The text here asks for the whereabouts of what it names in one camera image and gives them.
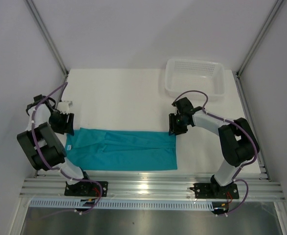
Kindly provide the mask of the teal t shirt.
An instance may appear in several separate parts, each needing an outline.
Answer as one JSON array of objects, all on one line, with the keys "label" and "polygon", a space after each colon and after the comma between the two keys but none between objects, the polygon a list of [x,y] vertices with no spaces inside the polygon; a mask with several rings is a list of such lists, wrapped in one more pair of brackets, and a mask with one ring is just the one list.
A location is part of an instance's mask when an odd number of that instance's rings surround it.
[{"label": "teal t shirt", "polygon": [[83,170],[177,169],[176,137],[167,132],[80,128],[67,135],[67,158]]}]

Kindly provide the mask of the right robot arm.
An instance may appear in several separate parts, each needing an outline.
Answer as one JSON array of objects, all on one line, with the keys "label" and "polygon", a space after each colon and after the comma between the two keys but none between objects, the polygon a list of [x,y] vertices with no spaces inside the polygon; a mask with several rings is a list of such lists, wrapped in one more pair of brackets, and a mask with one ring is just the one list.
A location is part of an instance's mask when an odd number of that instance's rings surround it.
[{"label": "right robot arm", "polygon": [[244,118],[221,118],[204,106],[194,107],[186,97],[176,99],[172,106],[177,111],[169,114],[169,135],[185,134],[188,126],[192,126],[219,137],[224,160],[211,178],[210,192],[217,198],[222,197],[241,169],[253,163],[260,151],[249,123]]}]

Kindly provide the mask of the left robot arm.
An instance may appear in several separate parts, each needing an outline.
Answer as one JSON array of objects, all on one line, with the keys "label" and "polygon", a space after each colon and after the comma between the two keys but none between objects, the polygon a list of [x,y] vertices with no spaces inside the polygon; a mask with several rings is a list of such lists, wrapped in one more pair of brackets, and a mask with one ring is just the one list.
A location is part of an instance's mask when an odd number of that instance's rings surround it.
[{"label": "left robot arm", "polygon": [[18,143],[35,170],[54,170],[65,178],[70,186],[83,196],[89,195],[93,184],[85,171],[75,166],[68,158],[64,144],[57,134],[74,136],[74,114],[69,113],[70,104],[60,102],[65,110],[56,107],[56,101],[42,94],[27,105],[29,116],[27,128],[17,135]]}]

